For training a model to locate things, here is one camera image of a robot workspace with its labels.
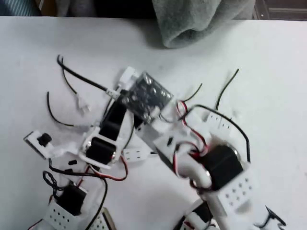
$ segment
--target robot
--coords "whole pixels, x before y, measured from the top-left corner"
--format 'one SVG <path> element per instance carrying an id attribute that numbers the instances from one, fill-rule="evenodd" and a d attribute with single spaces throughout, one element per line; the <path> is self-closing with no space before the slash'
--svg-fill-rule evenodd
<path id="1" fill-rule="evenodd" d="M 100 190 L 107 189 L 107 184 L 103 186 L 101 180 L 82 172 L 91 170 L 95 177 L 110 178 L 99 170 L 110 169 L 119 159 L 125 168 L 130 157 L 136 161 L 145 159 L 137 149 L 125 150 L 120 127 L 128 110 L 134 116 L 137 136 L 176 176 L 188 178 L 190 186 L 200 196 L 175 230 L 284 230 L 286 223 L 257 198 L 259 188 L 250 163 L 249 140 L 232 119 L 204 105 L 188 108 L 184 100 L 176 98 L 146 72 L 138 74 L 128 68 L 115 91 L 76 74 L 59 57 L 58 63 L 64 70 L 114 98 L 113 114 L 111 107 L 109 115 L 104 116 L 99 126 L 90 127 L 81 142 L 53 146 L 50 135 L 39 131 L 24 138 L 49 160 L 49 168 L 60 173 L 61 183 L 66 184 L 58 186 L 53 176 L 45 173 L 45 178 L 50 177 L 48 183 L 54 189 L 54 199 L 41 222 L 29 229 L 115 229 L 105 208 L 93 208 L 98 206 L 95 200 Z M 199 110 L 207 112 L 205 118 L 199 116 Z M 120 124 L 114 125 L 114 116 L 120 117 Z M 239 131 L 236 137 L 232 135 L 235 130 Z M 245 138 L 246 150 L 236 148 L 239 134 Z M 52 166 L 51 159 L 64 155 L 70 172 Z M 76 157 L 78 164 L 73 164 Z M 74 205 L 72 197 L 78 201 Z M 94 217 L 92 209 L 99 210 Z"/>

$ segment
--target screw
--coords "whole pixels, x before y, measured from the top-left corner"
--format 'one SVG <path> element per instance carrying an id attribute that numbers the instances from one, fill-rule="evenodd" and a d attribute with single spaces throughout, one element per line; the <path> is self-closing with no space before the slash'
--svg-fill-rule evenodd
<path id="1" fill-rule="evenodd" d="M 129 102 L 129 98 L 126 97 L 126 98 L 123 98 L 123 100 L 121 100 L 124 104 L 128 103 Z"/>
<path id="2" fill-rule="evenodd" d="M 144 79 L 147 85 L 151 85 L 152 84 L 152 80 L 147 76 L 147 74 L 144 74 Z"/>

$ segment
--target perforated bracket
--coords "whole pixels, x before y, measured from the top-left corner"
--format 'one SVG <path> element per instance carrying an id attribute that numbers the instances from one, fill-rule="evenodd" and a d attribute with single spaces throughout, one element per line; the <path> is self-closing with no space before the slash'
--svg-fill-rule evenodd
<path id="1" fill-rule="evenodd" d="M 77 229 L 80 222 L 83 220 L 79 216 L 73 216 L 54 201 L 50 203 L 43 219 L 56 230 Z"/>
<path id="2" fill-rule="evenodd" d="M 248 164 L 242 173 L 219 191 L 207 193 L 211 205 L 217 207 L 221 213 L 230 214 L 250 200 L 255 188 L 251 171 Z"/>
<path id="3" fill-rule="evenodd" d="M 116 230 L 108 210 L 103 207 L 99 216 L 92 224 L 90 230 Z"/>

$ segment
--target white table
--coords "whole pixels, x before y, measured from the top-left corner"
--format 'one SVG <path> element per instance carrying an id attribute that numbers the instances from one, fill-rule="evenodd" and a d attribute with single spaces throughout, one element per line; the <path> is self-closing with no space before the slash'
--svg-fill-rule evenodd
<path id="1" fill-rule="evenodd" d="M 0 229 L 26 229 L 39 220 L 51 193 L 42 180 L 47 162 L 23 137 L 34 129 L 50 133 L 55 143 L 80 136 L 51 120 L 46 91 L 56 116 L 67 122 L 99 119 L 108 99 L 68 76 L 93 105 L 89 116 L 79 116 L 57 54 L 76 72 L 108 87 L 128 65 L 147 70 L 172 92 L 203 82 L 193 103 L 208 106 L 240 68 L 221 111 L 239 114 L 264 203 L 288 229 L 306 229 L 306 22 L 230 22 L 183 49 L 164 49 L 157 26 L 149 21 L 3 17 L 0 34 Z M 105 206 L 119 230 L 169 230 L 197 198 L 187 181 L 152 158 L 131 167 L 124 182 L 109 182 Z"/>

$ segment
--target red wire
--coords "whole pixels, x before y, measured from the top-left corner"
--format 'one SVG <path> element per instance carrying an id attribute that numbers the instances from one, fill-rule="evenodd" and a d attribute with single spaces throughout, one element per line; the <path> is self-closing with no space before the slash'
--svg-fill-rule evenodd
<path id="1" fill-rule="evenodd" d="M 124 160 L 124 158 L 123 158 L 122 156 L 120 156 L 120 159 L 121 159 L 121 161 L 123 162 L 123 164 L 124 164 L 124 166 L 125 166 L 126 175 L 125 175 L 124 177 L 122 177 L 122 178 L 117 178 L 117 177 L 110 176 L 110 175 L 106 175 L 106 174 L 102 174 L 102 173 L 99 173 L 99 172 L 96 172 L 96 171 L 94 171 L 94 173 L 95 173 L 96 175 L 99 175 L 99 176 L 104 177 L 104 178 L 111 179 L 111 180 L 113 180 L 113 181 L 123 181 L 123 180 L 125 180 L 125 179 L 127 178 L 127 176 L 128 176 L 128 166 L 127 166 L 127 163 L 125 162 L 125 160 Z"/>
<path id="2" fill-rule="evenodd" d="M 89 169 L 90 169 L 90 166 L 87 166 L 87 168 L 86 168 L 86 170 L 85 170 L 85 173 L 87 173 Z M 82 182 L 83 182 L 83 176 L 81 177 L 81 180 L 80 180 L 79 183 L 77 184 L 77 188 L 80 187 L 80 185 L 82 184 Z"/>
<path id="3" fill-rule="evenodd" d="M 34 225 L 32 225 L 31 227 L 28 228 L 28 230 L 30 230 L 31 228 L 33 228 L 35 225 L 39 224 L 43 219 L 40 219 L 38 222 L 36 222 Z"/>
<path id="4" fill-rule="evenodd" d="M 186 103 L 185 103 L 184 101 L 180 101 L 180 102 L 183 104 L 184 109 L 185 109 L 185 112 L 187 112 L 187 111 L 188 111 L 188 107 L 187 107 Z M 198 137 L 201 139 L 201 141 L 203 142 L 203 148 L 202 148 L 202 150 L 201 150 L 199 153 L 205 152 L 206 147 L 207 147 L 207 143 L 206 143 L 205 138 L 204 138 L 199 132 L 197 132 L 195 129 L 191 128 L 191 127 L 187 124 L 185 118 L 182 119 L 182 122 L 183 122 L 184 125 L 186 125 L 187 127 L 189 127 L 189 128 L 191 129 L 191 131 L 192 131 L 196 136 L 198 136 Z"/>

